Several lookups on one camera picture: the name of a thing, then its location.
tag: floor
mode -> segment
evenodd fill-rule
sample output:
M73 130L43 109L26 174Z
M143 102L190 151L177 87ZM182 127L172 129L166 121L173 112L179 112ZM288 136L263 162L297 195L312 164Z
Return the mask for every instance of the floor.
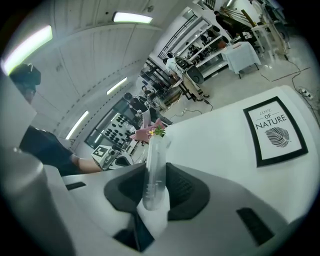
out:
M296 64L301 70L300 75L294 78L295 86L297 89L303 87L313 95L314 98L309 102L319 118L320 69L318 61L314 58L312 49L303 37L292 35L289 43L291 47L288 50L289 61ZM254 65L248 67L240 72L242 78L239 79L238 75L226 66L201 85L203 91L210 94L208 101L213 108L204 102L194 102L182 96L162 115L177 123L201 115L200 112L206 113L211 108L216 110L277 86L288 85L294 88L292 78L299 71L294 64L286 61L283 56L277 54L272 56L267 50L265 53L260 52L258 56L261 60L260 70L257 70ZM195 112L186 111L181 116L184 109Z

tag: person in white shirt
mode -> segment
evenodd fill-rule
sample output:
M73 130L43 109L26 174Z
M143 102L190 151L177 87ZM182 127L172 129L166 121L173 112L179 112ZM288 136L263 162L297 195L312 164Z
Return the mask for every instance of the person in white shirt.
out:
M198 90L194 86L194 82L188 77L188 75L184 72L184 70L179 67L179 65L176 63L176 59L172 54L168 54L171 58L164 58L163 63L165 64L165 68L169 71L171 75L177 80L178 78L183 80L184 86L189 90L190 94L193 94L196 97L196 100L198 102L202 102L204 99L199 94ZM184 59L189 64L193 65L193 63L187 59ZM205 94L203 90L203 97L209 98L208 94Z

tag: white ceiling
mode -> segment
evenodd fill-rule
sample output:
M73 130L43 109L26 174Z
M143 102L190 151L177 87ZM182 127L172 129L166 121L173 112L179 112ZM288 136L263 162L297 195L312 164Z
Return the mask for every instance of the white ceiling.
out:
M65 138L85 110L90 118L121 88L124 93L137 80L165 28L188 2L191 0L51 0L40 6L13 35L4 54L6 57L27 36L51 25L53 39L25 61L41 72L32 103L37 111L33 125ZM151 5L154 10L149 13L146 7ZM147 25L115 24L112 16L116 11L145 14L153 20ZM107 96L106 91L125 77L126 83Z

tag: leaf logo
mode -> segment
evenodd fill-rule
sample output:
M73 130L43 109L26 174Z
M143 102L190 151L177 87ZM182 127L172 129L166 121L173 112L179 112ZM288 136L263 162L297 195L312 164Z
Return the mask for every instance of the leaf logo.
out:
M265 134L268 137L269 141L277 147L284 148L290 141L288 131L280 127L274 127L266 130Z

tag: clear plastic tube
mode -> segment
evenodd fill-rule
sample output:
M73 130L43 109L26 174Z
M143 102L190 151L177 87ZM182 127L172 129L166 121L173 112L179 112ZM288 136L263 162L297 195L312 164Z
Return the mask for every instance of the clear plastic tube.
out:
M159 135L150 138L142 195L143 206L149 211L158 209L165 197L166 150L165 139Z

